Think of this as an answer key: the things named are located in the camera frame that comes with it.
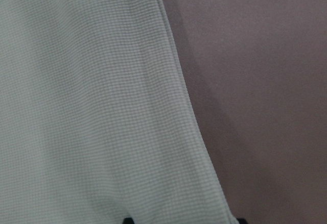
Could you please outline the right gripper left finger tip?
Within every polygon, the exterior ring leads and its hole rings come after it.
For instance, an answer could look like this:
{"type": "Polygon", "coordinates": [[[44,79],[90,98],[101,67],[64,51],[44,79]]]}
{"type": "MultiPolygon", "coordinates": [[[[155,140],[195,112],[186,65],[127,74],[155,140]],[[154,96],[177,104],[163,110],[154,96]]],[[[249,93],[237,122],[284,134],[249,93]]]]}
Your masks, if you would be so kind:
{"type": "Polygon", "coordinates": [[[134,220],[131,217],[124,218],[122,224],[134,224],[134,220]]]}

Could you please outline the right gripper right finger tip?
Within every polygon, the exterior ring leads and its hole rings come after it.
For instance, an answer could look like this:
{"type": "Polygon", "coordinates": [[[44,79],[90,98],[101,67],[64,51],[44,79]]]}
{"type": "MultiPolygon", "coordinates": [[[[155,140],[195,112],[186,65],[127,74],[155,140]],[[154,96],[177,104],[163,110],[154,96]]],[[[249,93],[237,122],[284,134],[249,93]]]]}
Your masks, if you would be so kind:
{"type": "Polygon", "coordinates": [[[239,224],[247,224],[247,220],[244,218],[237,218],[239,224]]]}

